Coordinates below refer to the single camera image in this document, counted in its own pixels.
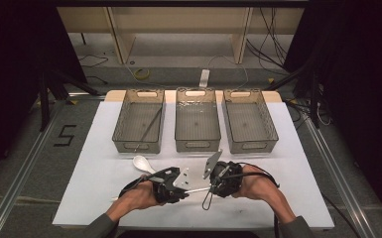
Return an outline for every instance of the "human arm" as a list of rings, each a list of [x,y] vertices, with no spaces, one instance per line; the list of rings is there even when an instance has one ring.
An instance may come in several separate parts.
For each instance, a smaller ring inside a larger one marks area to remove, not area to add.
[[[140,182],[134,189],[128,190],[112,203],[105,213],[100,215],[75,237],[105,238],[114,237],[120,218],[136,209],[146,209],[151,206],[162,205],[156,201],[151,181]]]
[[[262,171],[246,165],[243,167],[243,173]],[[266,177],[244,177],[240,189],[232,196],[266,201],[280,221],[280,230],[285,238],[315,237],[305,219],[302,216],[296,217],[284,194]]]

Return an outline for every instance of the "wearable gripper device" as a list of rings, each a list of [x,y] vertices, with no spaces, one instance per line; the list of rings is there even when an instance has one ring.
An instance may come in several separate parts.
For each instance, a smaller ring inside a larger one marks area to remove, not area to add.
[[[150,176],[137,178],[127,184],[119,193],[119,197],[125,194],[130,189],[133,189],[138,183],[146,180],[151,180],[151,178],[162,179],[163,182],[157,182],[151,180],[153,183],[153,193],[159,203],[176,203],[180,199],[184,199],[189,195],[185,193],[184,189],[173,186],[173,182],[179,176],[181,170],[176,167],[170,167],[168,169],[156,172]]]
[[[241,175],[243,169],[240,165],[233,162],[217,162],[212,173],[209,175],[211,189],[215,195],[226,197],[240,189],[243,177],[233,177]]]

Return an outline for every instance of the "stand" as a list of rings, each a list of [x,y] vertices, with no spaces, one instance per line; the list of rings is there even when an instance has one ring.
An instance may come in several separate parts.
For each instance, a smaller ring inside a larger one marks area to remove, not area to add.
[[[64,85],[61,81],[63,79],[65,82],[68,82],[75,87],[88,92],[91,95],[98,96],[100,95],[97,90],[87,86],[86,84],[79,82],[73,79],[71,76],[67,75],[58,70],[51,70],[47,72],[47,77],[45,73],[39,79],[40,83],[40,102],[42,105],[42,127],[40,131],[44,131],[50,120],[50,109],[49,109],[49,98],[48,98],[48,89],[54,95],[56,100],[66,100],[69,94],[67,93]]]
[[[281,86],[298,79],[293,92],[296,97],[311,92],[311,119],[318,128],[318,82],[320,76],[326,74],[322,67],[326,63],[332,62],[332,53],[335,52],[337,44],[340,42],[343,31],[346,28],[351,9],[355,4],[341,3],[332,19],[323,28],[314,49],[308,60],[302,67],[284,77],[281,81],[265,88],[264,90],[276,90]]]

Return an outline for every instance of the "hand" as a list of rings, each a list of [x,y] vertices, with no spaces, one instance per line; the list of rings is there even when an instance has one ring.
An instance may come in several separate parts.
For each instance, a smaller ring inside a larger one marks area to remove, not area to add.
[[[262,173],[261,170],[252,166],[243,167],[243,173],[252,172]],[[266,201],[281,223],[289,223],[296,219],[296,215],[283,193],[268,178],[261,176],[244,177],[239,191],[233,193],[232,196]]]
[[[112,221],[118,221],[122,216],[135,209],[146,209],[151,206],[163,205],[156,201],[153,194],[153,183],[144,181],[128,190],[119,199],[113,202],[106,214]]]

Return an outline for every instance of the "gray floor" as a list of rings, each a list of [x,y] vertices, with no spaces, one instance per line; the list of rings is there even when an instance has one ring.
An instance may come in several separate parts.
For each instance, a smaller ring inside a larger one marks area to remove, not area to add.
[[[99,79],[90,77],[89,85],[101,92],[113,89],[126,89],[131,87],[163,87],[175,88],[176,85],[197,86],[202,68],[211,70],[209,86],[215,88],[230,88],[248,81],[246,86],[265,87],[268,78],[279,80],[282,75],[262,69],[256,58],[246,53],[242,65],[235,65],[224,57],[213,59],[214,56],[225,56],[232,59],[231,46],[227,36],[211,35],[144,35],[137,38],[128,62],[131,69],[143,67],[151,71],[150,78],[145,82],[137,82],[130,71],[116,60],[110,36],[86,35],[87,46],[82,45],[79,34],[72,34],[72,43],[78,57],[96,55],[108,57],[108,61],[98,67],[84,67],[87,76],[98,76],[108,82],[103,84]],[[291,36],[283,36],[283,44],[288,45]],[[251,36],[253,42],[261,42],[259,36]],[[82,60],[84,65],[93,65],[101,59],[87,58]],[[276,69],[273,65],[265,63],[264,66]],[[283,99],[292,98],[294,83],[279,89]],[[79,89],[67,85],[69,92],[81,93]],[[52,220],[58,210],[64,190],[69,182],[75,167],[79,152],[91,126],[93,116],[98,107],[99,100],[77,98],[73,103],[67,103],[56,119],[54,130],[40,153],[23,189],[20,197],[6,220],[0,237],[70,237],[75,230],[62,229],[52,225]],[[292,117],[296,120],[299,114],[289,108]],[[29,155],[36,138],[39,136],[41,123],[40,105],[32,107],[30,115],[24,122],[18,136],[8,151],[8,157],[0,162],[0,200],[5,195],[18,170]],[[351,220],[341,196],[338,193],[328,168],[303,120],[296,121],[295,127],[301,139],[303,148],[311,164],[313,173],[318,182],[319,189],[332,200],[348,219]],[[55,147],[55,144],[65,143],[66,138],[59,138],[63,125],[76,125],[66,129],[67,133],[74,135],[69,147]],[[361,208],[376,237],[382,237],[382,204],[371,189],[361,169],[355,165],[348,149],[338,133],[334,124],[320,125],[327,144],[338,162],[348,184],[352,188]],[[329,212],[334,219],[335,228],[329,231],[316,231],[317,237],[355,237],[347,223],[336,210],[328,205]],[[259,237],[274,237],[273,231],[256,231]]]

